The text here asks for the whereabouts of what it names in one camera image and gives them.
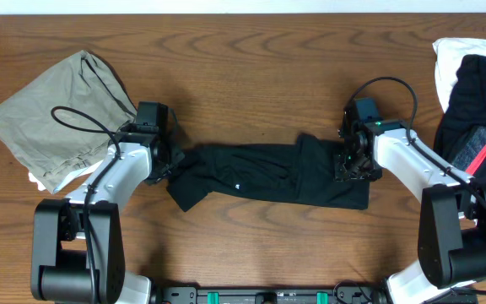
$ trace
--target white cloth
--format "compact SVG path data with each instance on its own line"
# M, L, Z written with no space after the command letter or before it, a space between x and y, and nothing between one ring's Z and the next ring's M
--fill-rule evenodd
M486 40L473 38L441 38L432 44L436 52L436 91L444 112L456 84L456 71L465 55L486 56Z
M97 168L100 166L100 163L102 163L102 160L95 163L92 166L83 168L83 169L78 169L75 171L72 171L63 178L63 181L59 183L56 188L54 189L54 193L58 193L61 189L63 189L65 186L67 186L70 182L72 182L75 178L87 175L89 173L93 173ZM44 191L46 190L46 187L42 184L41 181L39 181L31 172L28 172L28 177L30 178L30 182L36 182L37 183L37 189L39 191Z

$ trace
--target folded black cloth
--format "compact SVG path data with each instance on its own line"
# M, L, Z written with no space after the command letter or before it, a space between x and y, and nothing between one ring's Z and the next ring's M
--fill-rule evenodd
M465 56L456 75L434 149L459 169L486 179L486 57Z
M302 134L295 145L206 145L185 152L168 192L184 211L213 191L241 198L366 209L369 183L335 182L339 142Z

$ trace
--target pile of clothes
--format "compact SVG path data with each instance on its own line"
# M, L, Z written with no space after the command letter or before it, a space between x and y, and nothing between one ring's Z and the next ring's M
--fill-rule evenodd
M441 39L435 44L436 88L445 111L435 151L455 167L486 178L486 41ZM30 171L39 189L56 193L104 159L108 138L53 121L54 106L69 106L117 130L136 109L108 65L81 51L48 69L0 105L0 139ZM71 114L65 122L95 128ZM343 144L309 134L296 144L203 145L185 151L167 188L184 211L208 193L322 207L366 209L370 184L338 182Z

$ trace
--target black garment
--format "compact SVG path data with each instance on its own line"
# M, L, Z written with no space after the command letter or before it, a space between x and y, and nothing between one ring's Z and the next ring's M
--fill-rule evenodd
M435 140L435 151L452 162L479 127L486 127L486 57L467 55L456 72L458 82ZM486 178L486 157L475 171Z
M300 135L296 145L209 145L185 152L168 192L184 211L215 191L241 198L366 209L368 182L335 182L343 144Z

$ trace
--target cable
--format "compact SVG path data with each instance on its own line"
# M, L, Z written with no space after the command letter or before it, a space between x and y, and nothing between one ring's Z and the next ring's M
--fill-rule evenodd
M338 282L335 287L333 288L333 295L337 298L337 301L341 302L341 304L347 304L345 301L341 300L338 298L338 294L337 294L337 288L342 284L342 283L350 283L354 286L356 286L357 288L359 288L359 290L361 291L361 295L363 295L363 297L369 301L369 302L372 302L372 300L370 299L369 296L367 296L365 294L365 292L363 291L363 289L361 288L361 286L359 286L359 284L357 284L357 282L355 281L352 281L352 280L342 280L340 282Z
M56 117L56 111L58 110L70 111L74 114L78 114L81 117L84 117L89 121L91 121L92 123L96 124L101 129L101 131L82 129L82 128L69 125L65 122L62 122ZM83 211L84 212L84 234L85 234L85 242L87 245L87 252L88 252L89 273L91 275L91 304L97 304L98 301L97 301L97 288L96 288L96 276L95 276L96 269L95 269L95 258L93 256L93 242L91 241L91 228L90 228L91 223L89 222L89 201L91 199L91 195L95 193L95 188L99 184L102 177L106 174L106 172L108 172L108 170L110 170L110 168L112 168L112 166L116 163L116 161L118 161L121 158L122 151L121 148L119 147L119 143L117 142L117 139L114 136L113 132L108 130L108 128L106 128L102 123L98 122L93 117L81 111L75 110L73 108L69 108L67 106L56 106L51 109L51 116L54 118L54 120L56 120L56 122L59 122L63 126L74 130L83 131L83 132L93 131L92 133L106 133L110 137L111 142L116 146L116 153L114 155L114 158L111 159L108 165L99 173L99 175L93 180L93 182L91 182L88 185L88 191L85 194L85 198L84 198L84 211Z
M423 149L421 149L416 144L416 139L412 138L412 135L410 134L410 131L412 130L413 121L415 120L415 115L416 115L416 112L418 110L418 97L415 94L415 91L413 90L413 88L408 83L406 83L404 80L398 79L396 77L389 77L389 76L378 77L378 78L369 80L365 84L363 84L362 86L360 86L352 94L352 96L350 97L350 99L348 100L348 102L352 101L355 98L355 96L357 96L369 84L372 84L372 83L374 83L376 81L380 81L380 80L391 80L391 81L398 82L399 84L404 85L408 89L408 91L410 91L410 94L412 95L412 98L413 98L412 115L411 115L410 121L408 123L408 128L406 129L406 138L407 138L409 144L411 144L424 158L426 158L431 163L433 163L434 165L436 165L440 170L442 170L444 172L444 174L447 174L447 175L451 176L456 182L458 182L461 185L461 187L465 188L470 194L472 194L475 197L475 199L486 210L486 201L484 200L484 198L481 197L481 195L479 195L479 193L476 190L474 190L472 187L470 187L464 180L462 180L462 178L460 178L459 176L457 176L456 174L454 174L453 172L451 172L451 168L452 167L447 167L446 168L438 160L435 160L432 156L428 155L425 151L423 151ZM452 290L458 290L458 291L463 291L463 292L466 292L466 293L473 293L473 294L476 294L476 295L486 296L486 290L476 290L476 289L465 288L465 287L455 287Z
M76 127L76 126L73 126L73 125L70 125L64 121L62 121L61 119L59 119L57 116L56 116L56 111L57 110L64 110L64 111L70 111L72 113L75 113L75 114L78 114L82 117L85 117L84 115L87 115L81 111L78 111L78 110L74 110L73 108L69 108L69 107L66 107L66 106L56 106L54 107L53 109L51 109L50 111L50 114L51 114L51 118L53 118L57 123L67 127L67 128L71 128L72 130L76 130L76 131L81 131L81 132L87 132L87 133L105 133L104 130L94 130L94 129L87 129L87 128L81 128L81 127ZM109 133L111 134L115 134L115 132L112 132L110 130L108 130Z

